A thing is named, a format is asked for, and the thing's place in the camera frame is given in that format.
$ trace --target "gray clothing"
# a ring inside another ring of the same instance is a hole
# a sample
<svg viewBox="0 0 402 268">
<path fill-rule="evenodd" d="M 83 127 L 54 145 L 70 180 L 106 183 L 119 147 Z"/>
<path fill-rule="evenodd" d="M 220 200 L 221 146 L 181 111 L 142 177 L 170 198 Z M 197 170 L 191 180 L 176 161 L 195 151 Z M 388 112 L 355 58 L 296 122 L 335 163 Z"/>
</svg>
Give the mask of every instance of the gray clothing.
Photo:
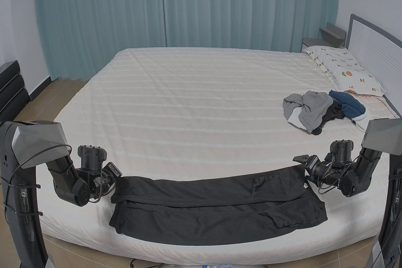
<svg viewBox="0 0 402 268">
<path fill-rule="evenodd" d="M 334 100 L 324 92 L 307 91 L 304 95 L 291 94 L 283 99 L 283 115 L 288 120 L 296 107 L 301 107 L 300 123 L 311 133 L 319 127 L 322 117 Z"/>
</svg>

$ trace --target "floral pillow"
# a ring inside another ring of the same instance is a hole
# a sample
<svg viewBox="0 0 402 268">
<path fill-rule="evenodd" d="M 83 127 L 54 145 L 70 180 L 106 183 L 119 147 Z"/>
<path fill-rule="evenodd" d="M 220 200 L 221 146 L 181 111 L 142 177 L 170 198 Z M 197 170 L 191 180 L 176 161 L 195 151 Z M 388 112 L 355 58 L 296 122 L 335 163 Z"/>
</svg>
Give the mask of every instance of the floral pillow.
<svg viewBox="0 0 402 268">
<path fill-rule="evenodd" d="M 382 96 L 385 90 L 376 78 L 364 69 L 345 48 L 311 46 L 308 53 L 327 75 L 337 91 Z"/>
</svg>

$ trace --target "pile of clothes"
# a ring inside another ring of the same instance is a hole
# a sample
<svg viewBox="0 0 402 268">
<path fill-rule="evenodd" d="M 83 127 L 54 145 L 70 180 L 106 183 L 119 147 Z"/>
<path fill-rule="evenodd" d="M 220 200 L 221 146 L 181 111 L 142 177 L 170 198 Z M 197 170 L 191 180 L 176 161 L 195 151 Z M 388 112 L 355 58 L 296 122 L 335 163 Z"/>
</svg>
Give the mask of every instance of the pile of clothes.
<svg viewBox="0 0 402 268">
<path fill-rule="evenodd" d="M 365 132 L 371 119 L 369 110 L 352 95 L 331 90 L 308 91 L 304 95 L 291 94 L 283 100 L 283 114 L 299 129 L 319 135 L 326 122 L 350 118 L 358 129 Z"/>
</svg>

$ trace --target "black trousers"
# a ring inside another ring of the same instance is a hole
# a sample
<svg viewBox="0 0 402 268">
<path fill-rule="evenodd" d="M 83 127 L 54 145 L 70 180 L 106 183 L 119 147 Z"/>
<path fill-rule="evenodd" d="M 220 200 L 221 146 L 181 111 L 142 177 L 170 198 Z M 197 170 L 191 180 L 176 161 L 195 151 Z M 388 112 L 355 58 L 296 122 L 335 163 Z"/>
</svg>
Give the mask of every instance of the black trousers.
<svg viewBox="0 0 402 268">
<path fill-rule="evenodd" d="M 117 233 L 173 245 L 264 240 L 327 220 L 303 165 L 197 181 L 121 177 L 111 201 Z"/>
</svg>

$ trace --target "bed sheet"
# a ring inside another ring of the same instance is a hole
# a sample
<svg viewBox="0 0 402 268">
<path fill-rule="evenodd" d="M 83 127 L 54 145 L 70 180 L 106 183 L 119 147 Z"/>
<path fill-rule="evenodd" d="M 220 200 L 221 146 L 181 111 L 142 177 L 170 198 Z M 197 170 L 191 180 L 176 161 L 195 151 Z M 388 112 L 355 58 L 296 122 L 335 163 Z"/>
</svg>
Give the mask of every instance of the bed sheet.
<svg viewBox="0 0 402 268">
<path fill-rule="evenodd" d="M 356 157 L 364 133 L 348 120 L 321 135 L 287 123 L 282 100 L 307 90 L 329 92 L 329 80 L 304 53 L 244 49 L 126 49 L 95 75 L 56 118 L 76 149 L 101 146 L 123 175 L 196 180 L 275 170 L 295 155 L 321 159 L 331 142 L 351 139 Z M 374 97 L 360 100 L 376 117 L 393 117 Z M 375 235 L 388 184 L 383 154 L 369 189 L 352 198 L 319 196 L 328 221 L 246 244 L 178 246 L 119 235 L 108 225 L 110 195 L 79 208 L 56 196 L 46 165 L 37 167 L 43 232 L 110 254 L 169 264 L 269 264 L 331 251 Z"/>
</svg>

